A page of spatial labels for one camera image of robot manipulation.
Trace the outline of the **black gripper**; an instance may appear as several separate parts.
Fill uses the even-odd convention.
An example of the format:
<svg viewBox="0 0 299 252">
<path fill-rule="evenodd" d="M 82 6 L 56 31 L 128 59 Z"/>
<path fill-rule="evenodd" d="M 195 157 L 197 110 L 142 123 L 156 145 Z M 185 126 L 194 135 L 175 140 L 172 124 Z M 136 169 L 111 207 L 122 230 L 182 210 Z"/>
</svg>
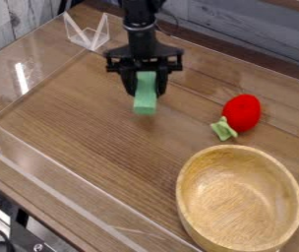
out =
<svg viewBox="0 0 299 252">
<path fill-rule="evenodd" d="M 128 44 L 106 51 L 107 70 L 120 73 L 124 89 L 131 96 L 135 96 L 138 87 L 136 71 L 156 71 L 156 95 L 162 96 L 170 72 L 183 70 L 185 51 L 158 40 L 154 24 L 123 27 Z"/>
</svg>

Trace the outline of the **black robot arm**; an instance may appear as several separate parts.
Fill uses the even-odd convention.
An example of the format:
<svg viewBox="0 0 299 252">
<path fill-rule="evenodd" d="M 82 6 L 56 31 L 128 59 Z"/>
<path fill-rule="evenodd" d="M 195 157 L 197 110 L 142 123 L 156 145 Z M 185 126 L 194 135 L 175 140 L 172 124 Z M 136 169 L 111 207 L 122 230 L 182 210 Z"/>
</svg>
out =
<svg viewBox="0 0 299 252">
<path fill-rule="evenodd" d="M 167 90 L 168 76 L 183 70 L 185 51 L 156 37 L 156 14 L 167 0 L 118 0 L 123 10 L 123 28 L 127 44 L 104 52 L 107 71 L 118 73 L 126 92 L 136 94 L 142 72 L 155 74 L 155 94 L 162 96 Z"/>
</svg>

